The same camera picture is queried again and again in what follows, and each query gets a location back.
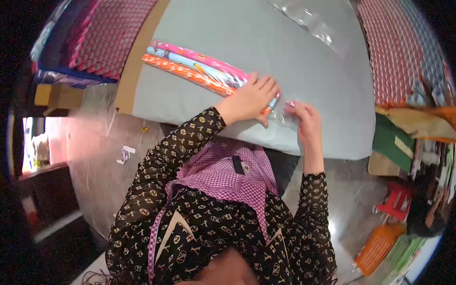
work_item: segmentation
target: red patterned fabric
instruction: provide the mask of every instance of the red patterned fabric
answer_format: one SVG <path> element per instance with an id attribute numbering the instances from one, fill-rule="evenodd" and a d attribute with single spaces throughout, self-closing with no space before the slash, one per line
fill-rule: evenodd
<path id="1" fill-rule="evenodd" d="M 404 106 L 423 72 L 415 30 L 397 0 L 362 0 L 358 10 L 369 43 L 375 103 Z"/>

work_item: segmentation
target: wrapping paper roll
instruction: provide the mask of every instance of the wrapping paper roll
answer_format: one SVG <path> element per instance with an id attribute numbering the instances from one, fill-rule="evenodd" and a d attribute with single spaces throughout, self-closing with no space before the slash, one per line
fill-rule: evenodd
<path id="1" fill-rule="evenodd" d="M 247 80 L 245 81 L 240 80 L 238 77 L 232 76 L 228 73 L 222 72 L 218 69 L 215 69 L 213 67 L 210 67 L 204 63 L 200 63 L 197 61 L 194 61 L 192 59 L 189 59 L 187 57 L 175 54 L 173 52 L 170 52 L 169 50 L 163 50 L 160 48 L 155 48 L 155 47 L 148 47 L 147 48 L 147 53 L 169 59 L 172 62 L 179 63 L 185 67 L 191 68 L 195 71 L 199 71 L 201 73 L 204 73 L 213 79 L 219 81 L 222 84 L 225 84 L 226 86 L 233 87 L 233 88 L 239 88 L 243 86 L 244 84 L 247 83 Z"/>
<path id="2" fill-rule="evenodd" d="M 223 84 L 225 87 L 239 88 L 246 84 L 250 79 L 249 74 L 225 62 L 160 41 L 152 41 L 151 45 L 147 48 L 147 53 L 169 59 L 172 62 L 182 64 L 187 68 L 206 74 Z M 271 100 L 262 114 L 269 115 L 271 113 L 277 105 L 280 94 L 280 92 L 276 94 L 275 98 Z"/>
<path id="3" fill-rule="evenodd" d="M 181 64 L 177 64 L 165 58 L 145 54 L 143 55 L 142 60 L 149 65 L 163 69 L 169 73 L 182 77 L 183 79 L 186 79 L 190 82 L 196 83 L 206 89 L 209 89 L 222 97 L 227 97 L 236 92 L 235 88 L 226 86 L 226 84 L 223 84 L 209 77 L 208 75 L 185 67 Z"/>

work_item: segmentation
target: pink honeycomb fabric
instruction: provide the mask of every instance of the pink honeycomb fabric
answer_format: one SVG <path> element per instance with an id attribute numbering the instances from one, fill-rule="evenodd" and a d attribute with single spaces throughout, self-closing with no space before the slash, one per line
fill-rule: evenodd
<path id="1" fill-rule="evenodd" d="M 92 0 L 70 31 L 70 68 L 119 79 L 138 32 L 157 0 Z"/>

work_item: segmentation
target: gray floor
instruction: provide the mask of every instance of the gray floor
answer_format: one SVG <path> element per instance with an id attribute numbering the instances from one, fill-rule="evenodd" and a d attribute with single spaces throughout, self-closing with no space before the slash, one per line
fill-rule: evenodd
<path id="1" fill-rule="evenodd" d="M 72 111 L 61 124 L 67 135 L 66 152 L 78 202 L 86 220 L 105 238 L 115 214 L 124 201 L 137 164 L 147 150 L 164 137 L 159 124 L 114 108 L 115 85 L 85 90 L 81 109 Z M 136 149 L 125 165 L 124 145 Z M 338 264 L 338 284 L 358 277 L 353 258 L 380 221 L 372 206 L 385 196 L 386 182 L 366 171 L 367 159 L 325 160 L 329 189 L 329 224 Z M 296 211 L 302 174 L 302 161 L 292 177 L 283 200 Z"/>

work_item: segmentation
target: orange plastic crate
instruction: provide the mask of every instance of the orange plastic crate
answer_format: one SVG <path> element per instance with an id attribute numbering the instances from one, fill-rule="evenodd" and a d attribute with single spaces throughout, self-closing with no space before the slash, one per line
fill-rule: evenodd
<path id="1" fill-rule="evenodd" d="M 366 246 L 355 259 L 356 265 L 365 276 L 372 274 L 405 231 L 405 225 L 402 223 L 381 225 L 374 230 Z"/>

